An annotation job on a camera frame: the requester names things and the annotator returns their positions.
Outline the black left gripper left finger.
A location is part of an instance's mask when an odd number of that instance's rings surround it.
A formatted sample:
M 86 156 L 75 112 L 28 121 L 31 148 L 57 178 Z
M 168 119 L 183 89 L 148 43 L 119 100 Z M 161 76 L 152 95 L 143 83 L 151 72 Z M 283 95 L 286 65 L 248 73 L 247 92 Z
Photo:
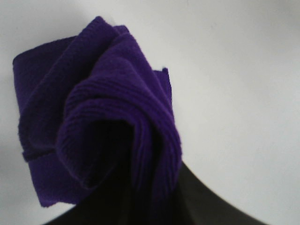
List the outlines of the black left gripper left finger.
M 47 225 L 128 225 L 131 186 L 127 164 L 112 174 L 79 204 L 46 222 Z

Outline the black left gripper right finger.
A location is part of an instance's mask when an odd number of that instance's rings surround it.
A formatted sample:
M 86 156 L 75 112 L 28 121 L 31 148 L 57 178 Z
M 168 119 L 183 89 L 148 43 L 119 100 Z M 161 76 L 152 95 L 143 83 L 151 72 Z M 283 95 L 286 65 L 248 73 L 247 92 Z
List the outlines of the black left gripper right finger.
M 173 196 L 174 225 L 264 225 L 205 186 L 182 164 Z

